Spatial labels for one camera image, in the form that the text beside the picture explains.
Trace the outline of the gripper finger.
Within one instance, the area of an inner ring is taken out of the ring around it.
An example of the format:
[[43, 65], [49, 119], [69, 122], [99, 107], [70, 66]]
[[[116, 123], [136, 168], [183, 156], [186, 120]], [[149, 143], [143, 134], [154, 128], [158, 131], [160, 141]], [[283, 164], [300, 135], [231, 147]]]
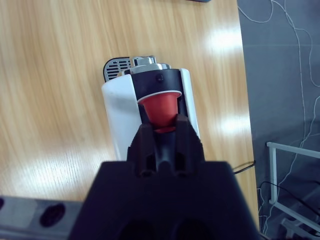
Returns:
[[204, 149], [200, 138], [188, 117], [178, 114], [175, 119], [173, 174], [177, 177], [195, 176], [204, 161]]
[[133, 164], [137, 177], [149, 177], [157, 172], [155, 146], [152, 125], [141, 124], [127, 149], [126, 158], [127, 162]]

